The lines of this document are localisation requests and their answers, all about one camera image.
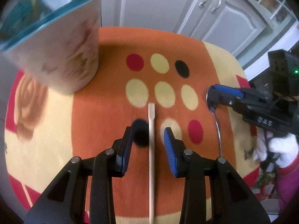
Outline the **pink sleeved right forearm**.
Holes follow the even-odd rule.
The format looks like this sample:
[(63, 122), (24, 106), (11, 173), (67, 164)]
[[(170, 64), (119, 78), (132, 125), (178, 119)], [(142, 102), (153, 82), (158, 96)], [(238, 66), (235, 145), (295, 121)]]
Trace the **pink sleeved right forearm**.
[(278, 169), (277, 189), (282, 212), (298, 190), (298, 158), (289, 166)]

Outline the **white gloved right hand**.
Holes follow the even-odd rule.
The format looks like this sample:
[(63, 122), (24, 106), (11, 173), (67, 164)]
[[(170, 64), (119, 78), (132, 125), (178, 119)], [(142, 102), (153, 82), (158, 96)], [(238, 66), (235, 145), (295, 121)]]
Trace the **white gloved right hand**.
[(253, 152), (254, 161), (263, 162), (267, 158), (267, 150), (279, 154), (276, 161), (277, 166), (285, 168), (295, 161), (298, 155), (298, 143), (296, 136), (288, 133), (282, 138), (273, 137), (273, 133), (257, 129), (256, 148)]

